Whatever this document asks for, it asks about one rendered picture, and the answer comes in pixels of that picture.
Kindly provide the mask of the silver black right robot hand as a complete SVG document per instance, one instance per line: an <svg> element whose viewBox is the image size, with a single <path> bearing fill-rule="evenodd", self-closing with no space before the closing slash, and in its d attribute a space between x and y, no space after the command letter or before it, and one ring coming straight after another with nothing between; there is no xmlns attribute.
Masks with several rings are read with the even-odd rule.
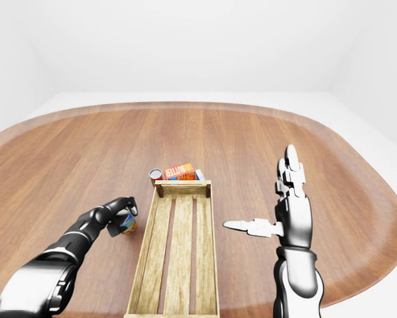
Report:
<svg viewBox="0 0 397 318"><path fill-rule="evenodd" d="M255 218L252 221L226 221L223 226L257 237L277 235L282 246L309 249L312 243L312 211L303 190L306 182L304 166L299 162L294 145L288 145L284 157L279 159L277 176L275 192L280 198L275 207L275 224L267 219Z"/></svg>

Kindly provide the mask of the blue and yellow soup can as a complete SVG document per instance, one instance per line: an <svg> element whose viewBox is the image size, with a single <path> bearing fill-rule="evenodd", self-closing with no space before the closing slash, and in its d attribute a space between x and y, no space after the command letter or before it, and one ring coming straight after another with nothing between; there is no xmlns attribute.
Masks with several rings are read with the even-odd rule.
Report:
<svg viewBox="0 0 397 318"><path fill-rule="evenodd" d="M128 209L124 209L122 212L123 213L120 215L121 233L129 234L136 228L136 220L134 215Z"/></svg>

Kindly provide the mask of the red can with silver lid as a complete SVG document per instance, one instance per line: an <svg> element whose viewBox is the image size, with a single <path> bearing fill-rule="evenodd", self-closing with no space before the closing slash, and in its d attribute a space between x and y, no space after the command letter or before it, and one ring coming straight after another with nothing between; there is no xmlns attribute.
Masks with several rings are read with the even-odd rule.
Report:
<svg viewBox="0 0 397 318"><path fill-rule="evenodd" d="M152 185L155 186L155 182L158 180L164 180L164 174L162 173L162 171L160 169L152 169L149 173L148 173L150 180L152 182Z"/></svg>

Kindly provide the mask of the wooden slat tray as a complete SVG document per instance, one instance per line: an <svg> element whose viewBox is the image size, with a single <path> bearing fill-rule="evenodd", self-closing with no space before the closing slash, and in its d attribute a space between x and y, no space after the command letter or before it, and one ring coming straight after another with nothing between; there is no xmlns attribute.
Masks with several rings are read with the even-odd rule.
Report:
<svg viewBox="0 0 397 318"><path fill-rule="evenodd" d="M123 318L220 318L211 181L156 181Z"/></svg>

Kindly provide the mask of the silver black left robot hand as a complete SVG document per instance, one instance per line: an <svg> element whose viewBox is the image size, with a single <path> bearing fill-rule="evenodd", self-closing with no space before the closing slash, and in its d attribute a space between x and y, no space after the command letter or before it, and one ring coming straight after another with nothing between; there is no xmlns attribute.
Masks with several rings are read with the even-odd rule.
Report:
<svg viewBox="0 0 397 318"><path fill-rule="evenodd" d="M138 215L137 204L134 197L119 197L102 206L95 208L95 219L100 225L107 227L112 237L121 234L120 215L122 210L128 209L134 217Z"/></svg>

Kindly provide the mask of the orange butter box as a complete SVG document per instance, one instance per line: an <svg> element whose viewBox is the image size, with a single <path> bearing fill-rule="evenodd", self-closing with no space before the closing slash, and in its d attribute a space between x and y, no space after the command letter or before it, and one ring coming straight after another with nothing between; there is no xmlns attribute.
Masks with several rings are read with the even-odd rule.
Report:
<svg viewBox="0 0 397 318"><path fill-rule="evenodd" d="M190 162L164 170L165 180L195 180L196 173Z"/></svg>

